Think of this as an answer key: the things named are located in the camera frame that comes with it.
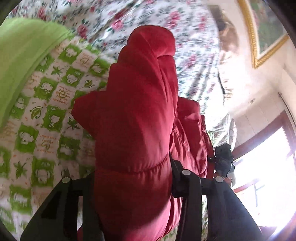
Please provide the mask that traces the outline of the person's right hand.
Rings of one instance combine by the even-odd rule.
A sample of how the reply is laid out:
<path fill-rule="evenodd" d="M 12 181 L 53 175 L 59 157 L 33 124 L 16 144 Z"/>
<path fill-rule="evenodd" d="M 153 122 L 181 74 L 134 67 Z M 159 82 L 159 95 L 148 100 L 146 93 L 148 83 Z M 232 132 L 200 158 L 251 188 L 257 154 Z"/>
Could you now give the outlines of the person's right hand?
<path fill-rule="evenodd" d="M 224 181 L 230 186 L 233 187 L 236 184 L 236 178 L 234 172 L 229 173 L 227 177 L 224 177 Z"/>

